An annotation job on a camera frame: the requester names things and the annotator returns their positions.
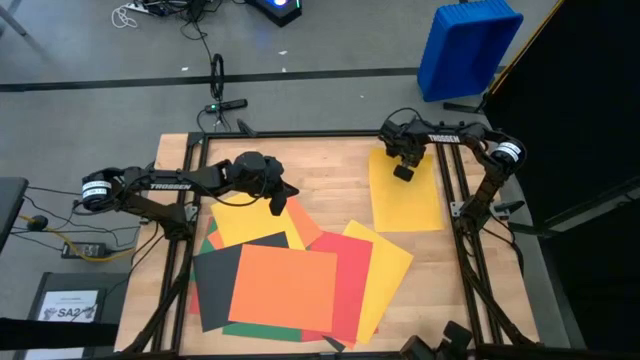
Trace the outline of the black computer with lights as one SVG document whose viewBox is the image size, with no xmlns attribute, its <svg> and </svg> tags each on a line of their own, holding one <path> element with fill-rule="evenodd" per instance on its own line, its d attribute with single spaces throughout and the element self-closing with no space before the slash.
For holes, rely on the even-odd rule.
<svg viewBox="0 0 640 360">
<path fill-rule="evenodd" d="M 279 27 L 302 15 L 302 0 L 245 0 Z"/>
</svg>

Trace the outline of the black case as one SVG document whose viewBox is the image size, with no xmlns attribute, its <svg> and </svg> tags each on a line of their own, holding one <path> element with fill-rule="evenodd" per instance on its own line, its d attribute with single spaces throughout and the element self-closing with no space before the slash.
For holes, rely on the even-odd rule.
<svg viewBox="0 0 640 360">
<path fill-rule="evenodd" d="M 27 350 L 18 350 L 14 360 L 66 360 L 112 354 L 127 279 L 125 273 L 45 273 L 28 314 L 30 320 L 42 324 L 36 329 L 35 345 Z M 93 322 L 46 322 L 37 319 L 46 292 L 79 290 L 100 292 Z"/>
</svg>

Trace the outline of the white SA2 label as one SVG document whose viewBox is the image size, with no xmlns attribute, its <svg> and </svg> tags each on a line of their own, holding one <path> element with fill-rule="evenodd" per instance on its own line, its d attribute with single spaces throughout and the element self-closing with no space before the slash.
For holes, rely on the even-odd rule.
<svg viewBox="0 0 640 360">
<path fill-rule="evenodd" d="M 98 290 L 48 291 L 37 319 L 46 322 L 91 323 L 98 310 Z"/>
</svg>

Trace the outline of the black partition panel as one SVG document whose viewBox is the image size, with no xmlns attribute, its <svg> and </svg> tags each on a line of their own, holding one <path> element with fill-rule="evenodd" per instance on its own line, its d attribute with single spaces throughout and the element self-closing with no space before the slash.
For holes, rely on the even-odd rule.
<svg viewBox="0 0 640 360">
<path fill-rule="evenodd" d="M 640 0 L 562 0 L 489 96 L 586 348 L 640 360 Z"/>
</svg>

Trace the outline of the black USB hub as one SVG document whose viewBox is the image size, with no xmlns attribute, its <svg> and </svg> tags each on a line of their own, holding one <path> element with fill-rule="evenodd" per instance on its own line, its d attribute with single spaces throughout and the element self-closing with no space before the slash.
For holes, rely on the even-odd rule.
<svg viewBox="0 0 640 360">
<path fill-rule="evenodd" d="M 246 108 L 248 101 L 246 99 L 238 99 L 233 101 L 219 102 L 217 104 L 210 104 L 204 107 L 206 113 L 218 113 L 231 111 L 236 109 Z"/>
</svg>

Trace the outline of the grey metal leg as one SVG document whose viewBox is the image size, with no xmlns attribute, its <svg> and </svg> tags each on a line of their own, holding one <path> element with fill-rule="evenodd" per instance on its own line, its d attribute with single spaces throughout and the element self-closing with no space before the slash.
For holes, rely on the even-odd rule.
<svg viewBox="0 0 640 360">
<path fill-rule="evenodd" d="M 43 61 L 52 61 L 51 53 L 15 17 L 22 0 L 0 0 L 0 41 L 9 30 L 16 33 L 26 46 Z"/>
</svg>

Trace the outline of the black bulky object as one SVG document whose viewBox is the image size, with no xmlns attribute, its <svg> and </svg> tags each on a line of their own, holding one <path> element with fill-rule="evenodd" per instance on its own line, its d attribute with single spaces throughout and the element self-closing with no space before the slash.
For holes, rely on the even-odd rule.
<svg viewBox="0 0 640 360">
<path fill-rule="evenodd" d="M 399 351 L 404 360 L 466 360 L 472 333 L 456 322 L 449 321 L 443 339 L 436 348 L 413 335 Z"/>
</svg>

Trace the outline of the black clamp lever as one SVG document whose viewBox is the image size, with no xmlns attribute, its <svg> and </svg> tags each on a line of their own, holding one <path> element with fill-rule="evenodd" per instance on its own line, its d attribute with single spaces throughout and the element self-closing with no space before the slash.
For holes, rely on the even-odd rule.
<svg viewBox="0 0 640 360">
<path fill-rule="evenodd" d="M 511 214 L 525 205 L 523 200 L 501 202 L 492 205 L 492 211 L 495 215 Z"/>
</svg>

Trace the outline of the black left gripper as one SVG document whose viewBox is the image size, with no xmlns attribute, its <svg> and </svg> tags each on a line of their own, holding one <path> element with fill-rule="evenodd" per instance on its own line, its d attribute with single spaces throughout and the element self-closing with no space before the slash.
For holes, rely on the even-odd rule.
<svg viewBox="0 0 640 360">
<path fill-rule="evenodd" d="M 283 182 L 283 165 L 272 156 L 259 152 L 244 152 L 228 168 L 228 179 L 235 190 L 251 196 L 274 196 L 280 192 L 287 197 L 299 194 L 299 190 Z"/>
</svg>

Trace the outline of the black aluminium table frame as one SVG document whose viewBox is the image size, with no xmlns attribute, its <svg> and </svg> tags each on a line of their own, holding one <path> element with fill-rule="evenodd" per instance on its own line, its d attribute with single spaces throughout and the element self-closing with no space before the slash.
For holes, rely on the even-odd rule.
<svg viewBox="0 0 640 360">
<path fill-rule="evenodd" d="M 298 201 L 314 222 L 326 231 L 341 232 L 350 221 L 365 226 L 373 223 L 368 157 L 378 144 L 372 130 L 272 132 L 257 138 L 217 134 L 207 149 L 202 149 L 193 135 L 165 134 L 160 139 L 156 164 L 175 170 L 232 159 L 246 151 L 273 156 L 283 164 L 285 179 L 298 189 Z M 537 340 L 524 281 L 507 238 L 507 230 L 496 222 L 488 223 L 480 235 L 493 294 L 518 329 Z M 433 232 L 392 233 L 389 240 L 411 253 L 413 262 L 378 332 L 368 343 L 349 350 L 349 358 L 390 357 L 412 336 L 434 346 L 441 341 L 448 322 L 469 322 L 458 265 L 463 248 L 456 244 L 452 230 L 444 227 Z M 115 342 L 117 349 L 129 346 L 146 325 L 158 305 L 164 274 L 176 273 L 184 254 L 183 245 L 161 241 L 149 255 L 137 257 Z M 173 348 L 191 358 L 223 354 L 243 359 L 268 354 L 274 358 L 310 355 L 329 360 L 338 355 L 325 341 L 286 342 L 229 336 L 221 330 L 205 332 L 199 317 L 187 311 L 185 300 L 170 307 L 162 334 L 162 349 Z"/>
</svg>

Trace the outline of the blue plastic bin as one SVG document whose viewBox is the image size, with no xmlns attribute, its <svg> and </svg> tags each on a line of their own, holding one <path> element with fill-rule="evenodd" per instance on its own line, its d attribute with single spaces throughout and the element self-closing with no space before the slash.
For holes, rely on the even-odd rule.
<svg viewBox="0 0 640 360">
<path fill-rule="evenodd" d="M 505 0 L 439 7 L 417 73 L 423 100 L 482 93 L 523 20 Z"/>
</svg>

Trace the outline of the black furniture corner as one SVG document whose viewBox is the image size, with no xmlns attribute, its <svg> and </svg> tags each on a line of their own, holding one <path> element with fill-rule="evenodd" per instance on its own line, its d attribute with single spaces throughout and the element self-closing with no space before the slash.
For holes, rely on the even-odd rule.
<svg viewBox="0 0 640 360">
<path fill-rule="evenodd" d="M 22 177 L 0 177 L 0 254 L 23 204 L 29 185 Z"/>
</svg>

